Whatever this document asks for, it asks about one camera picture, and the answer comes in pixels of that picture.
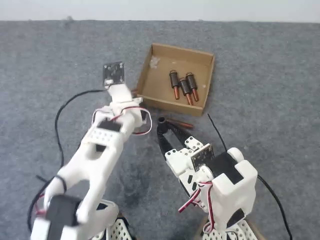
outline red and white wire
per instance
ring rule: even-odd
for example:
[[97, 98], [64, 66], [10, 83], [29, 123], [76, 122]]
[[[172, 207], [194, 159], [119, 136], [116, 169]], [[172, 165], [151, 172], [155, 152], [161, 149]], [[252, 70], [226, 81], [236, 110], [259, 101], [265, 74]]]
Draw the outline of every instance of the red and white wire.
[[179, 213], [181, 213], [183, 210], [185, 210], [185, 209], [189, 206], [189, 204], [191, 204], [191, 203], [198, 197], [198, 195], [199, 195], [200, 192], [201, 192], [201, 189], [200, 189], [200, 188], [198, 188], [197, 190], [195, 190], [195, 191], [191, 194], [190, 199], [178, 209]]
[[146, 134], [148, 134], [148, 133], [151, 131], [151, 129], [152, 129], [152, 124], [153, 124], [153, 123], [152, 123], [151, 113], [150, 113], [147, 109], [145, 109], [144, 107], [140, 107], [140, 106], [127, 106], [127, 107], [125, 107], [125, 108], [123, 108], [123, 109], [121, 110], [121, 112], [120, 112], [119, 115], [116, 115], [116, 116], [114, 116], [113, 118], [111, 118], [110, 121], [115, 121], [115, 120], [117, 120], [120, 116], [123, 115], [123, 111], [128, 110], [128, 109], [139, 109], [139, 110], [141, 110], [141, 111], [143, 111], [143, 112], [146, 112], [146, 113], [148, 114], [149, 120], [150, 120], [150, 128], [149, 128], [147, 131], [133, 132], [133, 133], [132, 133], [133, 135], [146, 135]]
[[195, 200], [195, 199], [198, 197], [198, 195], [200, 194], [200, 192], [204, 186], [209, 186], [208, 190], [207, 190], [207, 205], [208, 205], [208, 212], [209, 212], [209, 222], [207, 222], [203, 226], [202, 230], [205, 234], [210, 234], [215, 228], [214, 212], [213, 212], [212, 202], [211, 202], [211, 189], [213, 187], [213, 183], [211, 181], [199, 182], [198, 186], [199, 186], [199, 188], [191, 194], [190, 199], [185, 204], [183, 204], [179, 208], [178, 211], [179, 211], [179, 213], [181, 213], [191, 203], [201, 208], [200, 201]]
[[45, 194], [42, 193], [42, 194], [39, 196], [38, 200], [37, 200], [37, 201], [35, 202], [35, 204], [34, 204], [35, 214], [36, 214], [36, 215], [44, 215], [44, 214], [46, 214], [46, 210], [44, 210], [44, 209], [39, 209], [39, 207], [38, 207], [38, 201], [39, 201], [39, 199], [43, 198], [44, 196], [45, 196]]
[[214, 212], [212, 208], [212, 202], [211, 202], [211, 189], [212, 189], [212, 183], [208, 188], [207, 191], [207, 202], [208, 202], [208, 212], [209, 212], [209, 222], [203, 226], [203, 232], [205, 234], [211, 233], [215, 228], [215, 220], [214, 220]]

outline cardboard box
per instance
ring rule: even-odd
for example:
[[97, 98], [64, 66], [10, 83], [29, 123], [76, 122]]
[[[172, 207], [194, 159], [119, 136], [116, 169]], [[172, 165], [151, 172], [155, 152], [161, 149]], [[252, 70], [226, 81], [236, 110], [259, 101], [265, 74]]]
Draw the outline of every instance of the cardboard box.
[[[153, 67], [150, 64], [152, 58], [159, 60]], [[214, 64], [215, 56], [211, 53], [153, 43], [143, 64], [136, 88], [137, 95], [143, 97], [147, 106], [201, 116], [206, 105]], [[194, 105], [188, 105], [181, 89], [180, 99], [176, 100], [170, 83], [171, 70], [176, 70], [179, 78], [185, 77], [188, 72], [194, 74], [199, 95], [198, 102], [193, 99]]]

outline black cable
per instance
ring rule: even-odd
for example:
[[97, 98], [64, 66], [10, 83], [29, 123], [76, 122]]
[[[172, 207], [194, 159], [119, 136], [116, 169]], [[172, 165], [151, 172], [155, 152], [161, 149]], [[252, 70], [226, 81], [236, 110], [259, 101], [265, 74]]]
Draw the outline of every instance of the black cable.
[[208, 117], [212, 123], [212, 126], [214, 127], [216, 133], [219, 135], [219, 138], [223, 144], [223, 147], [224, 147], [224, 150], [227, 152], [227, 147], [226, 147], [226, 144], [225, 144], [225, 141], [222, 139], [221, 135], [220, 135], [220, 132], [218, 131], [218, 129], [216, 128], [216, 125], [214, 124], [214, 121], [212, 120], [212, 118], [210, 117], [209, 113], [208, 113]]
[[[58, 110], [58, 112], [56, 113], [55, 119], [54, 119], [54, 133], [55, 133], [55, 139], [57, 141], [58, 147], [59, 147], [59, 151], [60, 151], [60, 156], [61, 156], [61, 163], [60, 163], [60, 168], [62, 168], [65, 165], [65, 155], [64, 155], [64, 150], [61, 146], [61, 142], [60, 142], [60, 138], [59, 138], [59, 132], [58, 132], [58, 120], [59, 120], [59, 116], [62, 112], [62, 110], [74, 99], [76, 99], [79, 96], [85, 95], [85, 94], [89, 94], [89, 93], [100, 93], [100, 92], [104, 92], [106, 91], [105, 89], [94, 89], [94, 90], [87, 90], [87, 91], [83, 91], [80, 92], [76, 95], [74, 95], [73, 97], [71, 97], [68, 101], [66, 101]], [[42, 182], [45, 182], [45, 184], [40, 188], [40, 190], [37, 192], [37, 194], [34, 196], [34, 198], [32, 199], [32, 202], [28, 208], [28, 212], [27, 212], [27, 226], [29, 231], [32, 231], [32, 225], [31, 225], [31, 217], [32, 217], [32, 210], [34, 209], [34, 206], [36, 204], [36, 202], [39, 199], [39, 196], [42, 194], [42, 192], [47, 188], [47, 186], [49, 185], [49, 183], [52, 181], [53, 178], [51, 178], [49, 181], [47, 181], [45, 178], [43, 178], [40, 175], [36, 175], [36, 178], [39, 179]]]
[[64, 155], [64, 150], [62, 149], [61, 146], [61, 142], [60, 142], [60, 138], [59, 138], [59, 133], [58, 133], [58, 119], [59, 116], [62, 112], [62, 110], [74, 99], [76, 99], [79, 96], [85, 95], [85, 94], [89, 94], [89, 93], [100, 93], [100, 92], [104, 92], [106, 91], [105, 89], [101, 90], [101, 89], [94, 89], [94, 90], [87, 90], [87, 91], [83, 91], [80, 92], [76, 95], [74, 95], [73, 97], [71, 97], [68, 101], [66, 101], [58, 110], [58, 112], [56, 113], [55, 119], [54, 119], [54, 133], [55, 133], [55, 138], [59, 147], [59, 151], [60, 151], [60, 156], [61, 156], [61, 163], [60, 163], [60, 168], [62, 168], [65, 165], [65, 155]]
[[[215, 129], [216, 132], [218, 133], [218, 135], [219, 135], [219, 137], [220, 137], [220, 140], [221, 140], [221, 142], [222, 142], [222, 144], [223, 144], [223, 146], [224, 146], [225, 151], [227, 151], [227, 147], [226, 147], [226, 145], [225, 145], [225, 142], [224, 142], [223, 138], [221, 137], [218, 129], [216, 128], [214, 122], [212, 121], [209, 113], [208, 113], [208, 117], [209, 117], [209, 119], [210, 119], [210, 121], [211, 121], [214, 129]], [[288, 222], [287, 222], [287, 217], [286, 217], [286, 214], [285, 214], [285, 210], [284, 210], [284, 208], [282, 207], [282, 204], [281, 204], [278, 196], [276, 195], [276, 193], [274, 192], [274, 190], [271, 188], [271, 186], [266, 182], [266, 180], [264, 180], [259, 174], [258, 174], [257, 178], [265, 185], [265, 187], [269, 190], [269, 192], [271, 193], [271, 195], [272, 195], [273, 198], [275, 199], [276, 203], [278, 204], [278, 206], [279, 206], [279, 208], [280, 208], [280, 211], [281, 211], [282, 218], [283, 218], [283, 222], [284, 222], [284, 225], [285, 225], [285, 229], [286, 229], [286, 231], [287, 231], [288, 234], [289, 234], [289, 239], [292, 240], [293, 237], [292, 237], [292, 233], [291, 233], [291, 231], [290, 231], [290, 228], [289, 228], [289, 225], [288, 225]]]
[[282, 218], [283, 218], [283, 222], [284, 222], [286, 231], [289, 234], [289, 239], [292, 240], [292, 233], [290, 231], [290, 228], [289, 228], [289, 225], [288, 225], [288, 222], [287, 222], [287, 217], [286, 217], [286, 214], [285, 214], [285, 210], [282, 207], [282, 204], [281, 204], [278, 196], [276, 195], [274, 190], [271, 188], [271, 186], [266, 182], [266, 180], [264, 180], [263, 177], [260, 176], [259, 174], [258, 174], [258, 179], [265, 185], [265, 187], [269, 190], [269, 192], [272, 194], [273, 198], [275, 199], [276, 203], [278, 204], [278, 206], [280, 208], [280, 211], [281, 211], [281, 215], [282, 215]]
[[48, 180], [47, 180], [47, 179], [45, 179], [43, 176], [35, 175], [35, 177], [36, 177], [37, 179], [39, 179], [41, 182], [43, 182], [43, 183], [48, 182]]

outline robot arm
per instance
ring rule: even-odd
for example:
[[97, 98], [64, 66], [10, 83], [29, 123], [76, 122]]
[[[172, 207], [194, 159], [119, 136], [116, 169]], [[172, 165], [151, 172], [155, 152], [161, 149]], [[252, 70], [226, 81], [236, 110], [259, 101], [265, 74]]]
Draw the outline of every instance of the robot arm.
[[[45, 190], [45, 217], [34, 221], [32, 240], [88, 240], [112, 226], [118, 206], [110, 201], [99, 209], [106, 182], [129, 136], [144, 121], [139, 107], [142, 98], [132, 98], [125, 85], [123, 63], [104, 66], [110, 73], [104, 85], [112, 97], [109, 106], [94, 112], [92, 125], [69, 163], [63, 166]], [[89, 190], [81, 201], [65, 192], [82, 180]]]
[[[168, 130], [182, 149], [173, 148], [165, 138]], [[157, 135], [166, 163], [190, 197], [179, 212], [194, 204], [208, 213], [205, 233], [226, 231], [252, 211], [258, 172], [237, 148], [215, 155], [211, 144], [203, 145], [164, 117], [159, 118]]]

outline white wall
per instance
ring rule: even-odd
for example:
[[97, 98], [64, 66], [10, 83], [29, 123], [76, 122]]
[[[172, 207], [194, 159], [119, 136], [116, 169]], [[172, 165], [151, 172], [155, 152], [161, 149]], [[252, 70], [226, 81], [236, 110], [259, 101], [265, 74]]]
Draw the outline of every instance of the white wall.
[[0, 0], [0, 20], [320, 23], [320, 0]]

